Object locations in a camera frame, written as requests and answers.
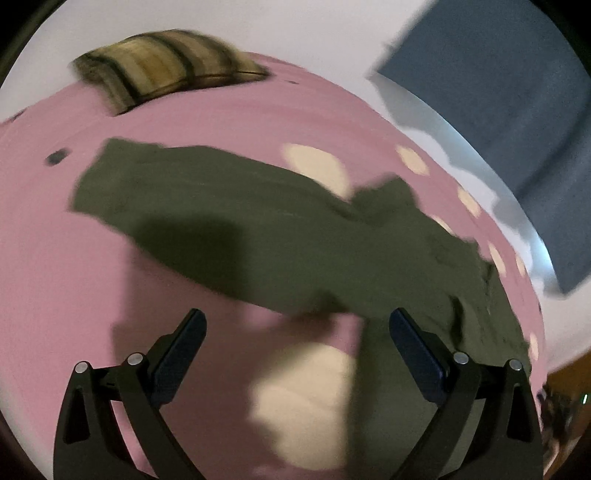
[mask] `pillow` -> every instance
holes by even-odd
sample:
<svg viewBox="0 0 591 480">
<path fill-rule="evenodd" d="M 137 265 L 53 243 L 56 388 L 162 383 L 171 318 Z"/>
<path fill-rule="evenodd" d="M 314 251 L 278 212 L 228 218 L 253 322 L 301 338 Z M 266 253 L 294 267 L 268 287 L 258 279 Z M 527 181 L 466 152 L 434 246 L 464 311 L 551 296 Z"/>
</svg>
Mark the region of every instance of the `pillow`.
<svg viewBox="0 0 591 480">
<path fill-rule="evenodd" d="M 269 71 L 234 46 L 195 31 L 134 35 L 78 57 L 80 78 L 98 85 L 115 115 L 182 90 L 262 80 Z"/>
</svg>

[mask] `metal pin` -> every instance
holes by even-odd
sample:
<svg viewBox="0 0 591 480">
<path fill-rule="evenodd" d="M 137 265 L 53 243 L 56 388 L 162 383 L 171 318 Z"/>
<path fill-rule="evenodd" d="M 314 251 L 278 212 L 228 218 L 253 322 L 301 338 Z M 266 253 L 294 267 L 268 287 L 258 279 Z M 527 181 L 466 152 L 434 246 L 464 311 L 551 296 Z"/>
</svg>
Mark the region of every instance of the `metal pin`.
<svg viewBox="0 0 591 480">
<path fill-rule="evenodd" d="M 464 352 L 456 352 L 453 354 L 453 361 L 460 365 L 466 365 L 470 361 L 470 357 Z"/>
<path fill-rule="evenodd" d="M 130 365 L 139 365 L 144 356 L 141 353 L 132 353 L 129 357 L 127 357 L 127 363 Z"/>
<path fill-rule="evenodd" d="M 74 367 L 74 370 L 77 374 L 83 374 L 86 372 L 86 370 L 88 370 L 88 364 L 86 362 L 78 362 Z"/>
<path fill-rule="evenodd" d="M 517 360 L 516 358 L 509 361 L 509 366 L 513 370 L 515 370 L 516 372 L 518 372 L 519 370 L 521 370 L 523 368 L 523 364 L 519 360 Z"/>
</svg>

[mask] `pink bedsheet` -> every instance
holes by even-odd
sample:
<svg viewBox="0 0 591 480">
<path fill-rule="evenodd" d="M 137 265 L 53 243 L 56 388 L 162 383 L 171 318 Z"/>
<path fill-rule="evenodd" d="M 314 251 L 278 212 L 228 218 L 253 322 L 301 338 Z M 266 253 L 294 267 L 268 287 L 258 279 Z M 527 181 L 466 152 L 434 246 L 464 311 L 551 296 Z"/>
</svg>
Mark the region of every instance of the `pink bedsheet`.
<svg viewBox="0 0 591 480">
<path fill-rule="evenodd" d="M 329 324 L 288 321 L 229 300 L 146 257 L 97 220 L 69 212 L 77 179 L 110 137 L 210 145 L 292 168 L 345 197 L 355 186 L 400 175 L 427 215 L 454 235 L 475 239 L 482 256 L 497 264 L 532 344 L 532 391 L 541 388 L 547 372 L 538 300 L 495 222 L 425 152 L 360 99 L 297 66 L 257 59 L 273 71 L 272 79 L 176 93 L 117 117 L 109 116 L 94 88 L 76 83 L 0 125 L 0 378 L 6 386 L 3 395 L 33 426 L 17 436 L 32 435 L 51 452 L 76 362 L 106 367 L 131 352 L 145 352 L 189 308 L 198 307 L 209 319 L 207 341 L 177 398 L 163 409 L 196 465 L 216 480 L 343 478 L 337 417 L 345 403 L 339 399 L 346 398 L 359 321 L 349 316 Z M 70 154 L 48 166 L 46 157 L 62 148 Z M 282 417 L 273 423 L 273 399 L 281 398 L 276 392 L 289 384 L 293 408 L 301 411 L 308 408 L 300 405 L 306 395 L 315 395 L 296 391 L 300 384 L 294 378 L 310 368 L 305 360 L 296 361 L 293 378 L 286 374 L 289 378 L 277 380 L 279 373 L 266 370 L 286 348 L 311 352 L 314 368 L 326 364 L 323 375 L 335 382 L 332 416 L 310 413 L 315 420 L 308 430 L 314 425 L 333 429 L 314 452 L 294 452 L 289 438 L 277 439 L 287 435 L 281 428 L 294 420 Z M 261 384 L 270 386 L 261 393 Z M 117 412 L 132 456 L 150 471 L 121 409 Z M 272 438 L 256 418 L 278 429 Z M 302 431 L 300 441 L 313 442 L 317 434 Z M 328 458 L 335 456 L 331 463 Z"/>
</svg>

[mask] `olive green cloth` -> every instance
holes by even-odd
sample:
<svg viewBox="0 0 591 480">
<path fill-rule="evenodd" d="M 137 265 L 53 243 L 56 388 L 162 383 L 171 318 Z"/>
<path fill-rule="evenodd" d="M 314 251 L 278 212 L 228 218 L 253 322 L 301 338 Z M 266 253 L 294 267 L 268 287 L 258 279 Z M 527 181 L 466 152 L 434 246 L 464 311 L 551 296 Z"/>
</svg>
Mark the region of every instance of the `olive green cloth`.
<svg viewBox="0 0 591 480">
<path fill-rule="evenodd" d="M 389 478 L 435 412 L 389 337 L 397 307 L 451 351 L 492 365 L 519 358 L 531 371 L 496 268 L 476 243 L 423 214 L 399 178 L 346 202 L 304 176 L 226 151 L 111 139 L 82 176 L 73 210 L 234 299 L 366 319 L 350 414 L 356 480 Z"/>
</svg>

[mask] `blue cloth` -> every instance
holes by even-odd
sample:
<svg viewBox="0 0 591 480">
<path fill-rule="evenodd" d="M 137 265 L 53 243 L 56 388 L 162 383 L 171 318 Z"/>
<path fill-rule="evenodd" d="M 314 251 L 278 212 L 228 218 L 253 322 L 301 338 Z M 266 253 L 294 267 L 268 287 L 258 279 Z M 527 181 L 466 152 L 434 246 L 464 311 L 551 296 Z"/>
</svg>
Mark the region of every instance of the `blue cloth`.
<svg viewBox="0 0 591 480">
<path fill-rule="evenodd" d="M 591 272 L 591 78 L 529 0 L 440 0 L 378 73 L 452 125 L 511 189 L 562 292 Z"/>
</svg>

